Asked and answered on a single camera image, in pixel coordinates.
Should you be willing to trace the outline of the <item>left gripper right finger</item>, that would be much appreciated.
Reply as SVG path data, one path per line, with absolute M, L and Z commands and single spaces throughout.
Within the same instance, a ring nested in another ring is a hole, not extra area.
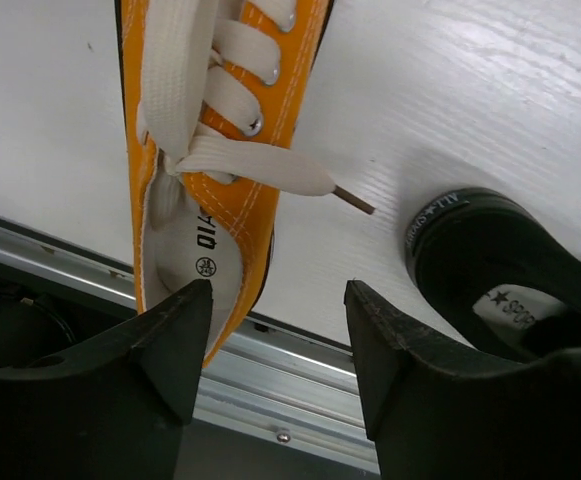
M 518 363 L 460 343 L 360 280 L 344 304 L 385 479 L 581 479 L 581 348 Z

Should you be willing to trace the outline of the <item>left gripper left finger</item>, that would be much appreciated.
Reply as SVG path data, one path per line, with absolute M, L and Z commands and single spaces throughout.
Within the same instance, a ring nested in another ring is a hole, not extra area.
M 26 366 L 0 368 L 0 479 L 170 479 L 213 307 L 195 280 Z

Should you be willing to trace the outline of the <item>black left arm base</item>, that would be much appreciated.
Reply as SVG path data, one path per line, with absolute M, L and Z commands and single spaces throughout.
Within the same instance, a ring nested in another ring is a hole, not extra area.
M 26 367 L 136 311 L 0 263 L 0 368 Z

